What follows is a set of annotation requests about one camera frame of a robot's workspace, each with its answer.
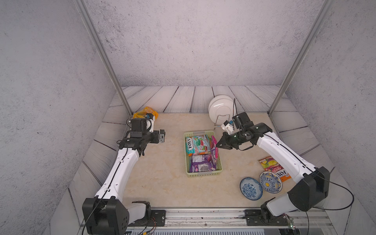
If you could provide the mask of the white plate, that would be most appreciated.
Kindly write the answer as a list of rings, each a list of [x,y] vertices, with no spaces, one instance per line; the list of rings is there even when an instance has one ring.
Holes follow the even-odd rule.
[[[209,103],[209,117],[214,123],[217,115],[230,115],[230,120],[237,113],[236,103],[227,95],[219,95],[213,98]]]

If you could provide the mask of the aluminium corner post right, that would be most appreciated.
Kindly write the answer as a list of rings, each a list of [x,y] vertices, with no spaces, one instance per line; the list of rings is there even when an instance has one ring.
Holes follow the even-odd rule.
[[[276,111],[277,106],[279,105],[284,93],[288,89],[289,85],[291,84],[296,72],[298,71],[301,63],[303,62],[307,52],[309,51],[309,48],[311,44],[313,43],[314,39],[316,38],[317,34],[320,31],[320,28],[322,27],[323,23],[325,22],[332,6],[333,6],[334,0],[325,0],[323,2],[323,5],[312,25],[310,30],[308,31],[308,34],[294,60],[292,63],[285,79],[283,80],[280,89],[271,105],[271,107],[268,110],[268,115],[271,117],[272,114]]]

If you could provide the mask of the aluminium corner post left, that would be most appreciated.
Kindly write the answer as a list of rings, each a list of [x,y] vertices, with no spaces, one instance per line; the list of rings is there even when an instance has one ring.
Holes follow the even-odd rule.
[[[73,1],[76,5],[76,8],[78,10],[78,13],[80,14],[80,17],[89,33],[89,36],[91,40],[94,43],[94,46],[99,54],[99,57],[102,61],[102,63],[105,66],[105,69],[109,75],[109,78],[111,82],[113,83],[115,90],[122,102],[122,104],[125,107],[125,110],[129,116],[133,116],[133,112],[127,102],[126,96],[123,92],[123,89],[121,88],[120,82],[116,76],[116,73],[113,69],[113,66],[111,65],[111,62],[109,60],[109,57],[104,49],[104,46],[99,38],[99,35],[97,33],[97,30],[95,28],[95,25],[90,17],[90,14],[86,8],[85,2],[83,0],[74,0]]]

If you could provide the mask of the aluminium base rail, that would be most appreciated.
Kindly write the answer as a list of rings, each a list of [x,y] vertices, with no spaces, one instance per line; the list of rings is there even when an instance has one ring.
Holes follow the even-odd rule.
[[[272,222],[256,208],[152,208],[151,219],[130,223],[126,235],[335,235],[323,210],[293,211]]]

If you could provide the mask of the teal red Fox's fruits bag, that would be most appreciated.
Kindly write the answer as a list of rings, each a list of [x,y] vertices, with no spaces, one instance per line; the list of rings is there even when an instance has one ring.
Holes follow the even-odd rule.
[[[187,154],[189,150],[193,150],[193,149],[201,149],[201,150],[211,149],[210,141],[207,135],[186,137],[185,143],[186,143]]]

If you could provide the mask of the aluminium corner post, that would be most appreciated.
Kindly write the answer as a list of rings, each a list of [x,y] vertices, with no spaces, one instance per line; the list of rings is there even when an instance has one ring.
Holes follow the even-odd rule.
[[[289,85],[291,84],[296,72],[298,71],[301,63],[303,62],[307,52],[309,51],[309,48],[311,44],[313,43],[314,39],[316,38],[317,34],[320,31],[320,28],[322,27],[323,23],[325,22],[332,6],[333,6],[334,0],[325,0],[323,2],[323,5],[312,25],[310,30],[308,31],[308,34],[294,60],[292,63],[285,79],[283,80],[280,89],[271,105],[271,107],[268,110],[268,115],[271,117],[272,114],[276,111],[277,106],[279,105],[284,93],[288,89]]]
[[[95,28],[95,25],[90,17],[90,14],[86,8],[85,2],[83,0],[74,0],[73,1],[76,5],[76,8],[78,10],[78,13],[80,14],[80,17],[89,33],[89,36],[91,40],[94,43],[94,46],[99,54],[99,57],[102,61],[102,63],[105,66],[105,69],[109,75],[109,78],[111,82],[113,83],[115,90],[122,102],[122,104],[125,107],[125,110],[129,116],[133,116],[133,112],[127,102],[126,96],[123,92],[123,89],[121,88],[120,82],[116,76],[116,73],[113,69],[113,66],[111,65],[111,62],[109,60],[109,57],[104,49],[104,46],[99,38],[99,35],[97,33],[97,30]]]

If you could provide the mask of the purple Fox's berries bag back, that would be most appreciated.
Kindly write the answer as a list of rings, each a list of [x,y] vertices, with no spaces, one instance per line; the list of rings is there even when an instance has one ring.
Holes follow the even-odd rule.
[[[213,163],[212,156],[192,155],[189,173],[216,171],[216,165]]]

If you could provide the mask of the yellow orange candy bag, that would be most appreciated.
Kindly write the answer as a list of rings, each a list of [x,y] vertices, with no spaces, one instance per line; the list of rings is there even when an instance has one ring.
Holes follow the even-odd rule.
[[[159,116],[159,114],[154,109],[152,109],[151,107],[148,107],[148,106],[143,108],[141,111],[133,114],[133,118],[150,118],[150,119],[153,119],[155,117],[155,119],[157,119],[158,116]]]

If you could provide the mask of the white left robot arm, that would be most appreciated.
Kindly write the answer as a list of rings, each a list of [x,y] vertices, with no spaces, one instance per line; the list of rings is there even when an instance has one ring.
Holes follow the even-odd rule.
[[[152,221],[151,206],[147,201],[135,201],[124,206],[123,195],[132,169],[145,154],[148,144],[159,144],[165,140],[164,130],[154,130],[156,117],[148,113],[145,117],[127,121],[129,130],[119,141],[118,152],[112,169],[94,197],[86,198],[82,211],[83,232],[89,235],[126,235],[129,224],[140,222],[147,227]]]

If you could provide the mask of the blue yellow patterned plate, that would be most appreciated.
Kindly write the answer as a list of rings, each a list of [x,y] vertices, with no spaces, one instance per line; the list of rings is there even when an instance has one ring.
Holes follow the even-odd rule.
[[[264,171],[259,176],[259,182],[261,187],[268,193],[279,193],[282,188],[283,184],[280,177],[270,171]]]

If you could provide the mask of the blue patterned bowl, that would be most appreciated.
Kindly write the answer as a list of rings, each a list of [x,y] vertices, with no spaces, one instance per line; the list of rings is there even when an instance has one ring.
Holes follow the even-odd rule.
[[[240,190],[244,197],[249,200],[257,201],[263,195],[263,188],[259,181],[254,178],[246,177],[240,182]]]

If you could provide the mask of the pink Fox's berries candy bag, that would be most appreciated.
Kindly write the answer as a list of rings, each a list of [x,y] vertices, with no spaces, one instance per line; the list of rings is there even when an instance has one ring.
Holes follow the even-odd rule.
[[[210,145],[211,145],[211,162],[213,166],[216,168],[217,167],[217,161],[218,161],[218,148],[216,147],[217,140],[216,138],[212,135],[210,137]]]

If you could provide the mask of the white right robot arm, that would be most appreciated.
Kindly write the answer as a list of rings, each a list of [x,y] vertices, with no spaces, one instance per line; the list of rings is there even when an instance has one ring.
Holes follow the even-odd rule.
[[[224,130],[218,148],[236,149],[250,142],[273,157],[291,176],[296,185],[284,195],[261,206],[265,221],[295,210],[309,211],[329,194],[330,172],[317,168],[289,148],[265,123],[254,124],[243,112],[221,125]]]

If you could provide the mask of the pink yellow Fox's candy bag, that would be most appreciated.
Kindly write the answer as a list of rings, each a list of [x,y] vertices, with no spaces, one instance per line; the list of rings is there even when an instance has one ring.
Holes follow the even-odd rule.
[[[211,150],[193,149],[188,151],[188,156],[211,154]]]

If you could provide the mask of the orange Fox's fruits candy bag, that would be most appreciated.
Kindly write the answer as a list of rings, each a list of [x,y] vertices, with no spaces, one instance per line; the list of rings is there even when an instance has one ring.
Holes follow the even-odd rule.
[[[271,156],[259,160],[261,167],[265,171],[275,173],[282,182],[291,179],[290,174]]]

